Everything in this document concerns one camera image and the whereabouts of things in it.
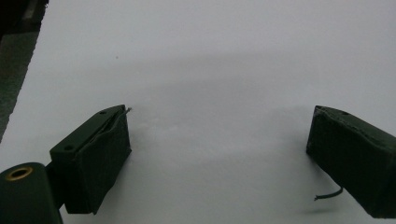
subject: round hole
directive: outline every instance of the round hole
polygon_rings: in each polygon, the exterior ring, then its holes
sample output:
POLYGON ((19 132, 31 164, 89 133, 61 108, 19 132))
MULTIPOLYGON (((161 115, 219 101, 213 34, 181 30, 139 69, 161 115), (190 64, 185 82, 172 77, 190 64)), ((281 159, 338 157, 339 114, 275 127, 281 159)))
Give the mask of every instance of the round hole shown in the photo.
POLYGON ((73 149, 73 146, 66 146, 65 148, 64 148, 64 150, 66 150, 66 151, 70 151, 71 149, 73 149))
POLYGON ((19 180, 19 179, 25 178, 26 176, 28 176, 32 172, 33 172, 33 168, 32 167, 18 168, 16 170, 11 171, 6 176, 6 180, 8 180, 8 181, 19 180))

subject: white surface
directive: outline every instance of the white surface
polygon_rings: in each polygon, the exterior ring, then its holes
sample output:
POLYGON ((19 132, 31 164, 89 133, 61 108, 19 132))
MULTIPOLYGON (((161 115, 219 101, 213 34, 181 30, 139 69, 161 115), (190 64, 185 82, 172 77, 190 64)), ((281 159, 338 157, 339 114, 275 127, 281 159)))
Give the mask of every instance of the white surface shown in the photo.
POLYGON ((396 134, 394 1, 50 1, 0 168, 50 162, 93 113, 133 154, 98 215, 64 223, 393 223, 305 155, 315 105, 396 134))

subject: brass hole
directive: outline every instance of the brass hole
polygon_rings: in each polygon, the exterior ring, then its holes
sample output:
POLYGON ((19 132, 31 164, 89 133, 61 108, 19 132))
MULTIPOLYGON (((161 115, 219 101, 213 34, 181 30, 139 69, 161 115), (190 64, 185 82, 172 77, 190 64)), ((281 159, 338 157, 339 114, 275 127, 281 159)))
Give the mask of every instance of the brass hole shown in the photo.
POLYGON ((32 172, 33 172, 33 168, 32 167, 29 167, 29 166, 21 167, 21 168, 18 168, 16 170, 11 171, 6 176, 6 180, 8 180, 8 181, 19 180, 19 179, 25 178, 26 176, 28 176, 32 172))

